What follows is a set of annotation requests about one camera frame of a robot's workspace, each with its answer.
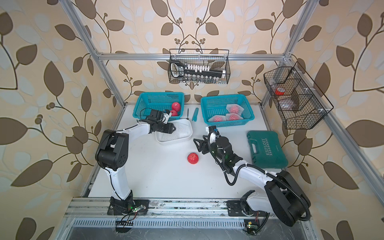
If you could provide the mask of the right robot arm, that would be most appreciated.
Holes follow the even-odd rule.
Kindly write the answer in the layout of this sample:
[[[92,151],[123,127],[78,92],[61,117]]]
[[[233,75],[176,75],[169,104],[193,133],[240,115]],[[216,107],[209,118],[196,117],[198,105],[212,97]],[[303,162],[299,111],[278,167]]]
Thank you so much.
[[[234,186],[239,179],[245,179],[265,192],[264,197],[259,197],[254,190],[246,192],[236,207],[230,207],[235,213],[248,217],[258,212],[274,214],[289,227],[297,221],[310,220],[311,202],[287,171],[269,172],[249,164],[233,152],[228,138],[214,133],[194,139],[193,142],[198,152],[214,158],[229,186]]]

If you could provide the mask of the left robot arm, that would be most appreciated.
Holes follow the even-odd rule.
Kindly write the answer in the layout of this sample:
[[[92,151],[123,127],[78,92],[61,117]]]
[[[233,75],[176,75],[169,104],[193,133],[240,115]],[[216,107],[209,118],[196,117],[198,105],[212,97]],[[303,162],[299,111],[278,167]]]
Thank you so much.
[[[176,131],[173,123],[169,123],[171,111],[151,110],[150,114],[136,125],[123,130],[106,130],[100,140],[95,159],[109,176],[113,193],[110,203],[115,210],[124,214],[135,208],[133,191],[128,185],[125,164],[129,155],[129,144],[136,139],[160,132],[172,134]]]

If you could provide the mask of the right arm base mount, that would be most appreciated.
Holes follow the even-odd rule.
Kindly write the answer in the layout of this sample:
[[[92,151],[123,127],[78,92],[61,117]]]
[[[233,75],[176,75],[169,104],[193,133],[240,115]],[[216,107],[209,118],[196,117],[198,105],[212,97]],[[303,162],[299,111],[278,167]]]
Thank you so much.
[[[255,190],[250,190],[245,193],[239,200],[226,201],[228,215],[230,217],[254,217],[257,216],[266,217],[268,213],[263,211],[254,211],[247,203],[248,198],[253,194]]]

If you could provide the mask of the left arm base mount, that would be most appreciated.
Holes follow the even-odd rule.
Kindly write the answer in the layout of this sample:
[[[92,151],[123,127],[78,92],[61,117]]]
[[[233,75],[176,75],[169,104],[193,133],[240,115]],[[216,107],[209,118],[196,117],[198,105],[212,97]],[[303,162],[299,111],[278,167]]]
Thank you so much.
[[[133,199],[128,197],[126,200],[110,198],[110,205],[107,211],[107,215],[110,216],[122,216],[122,215],[146,215],[149,209],[150,200],[147,199]]]

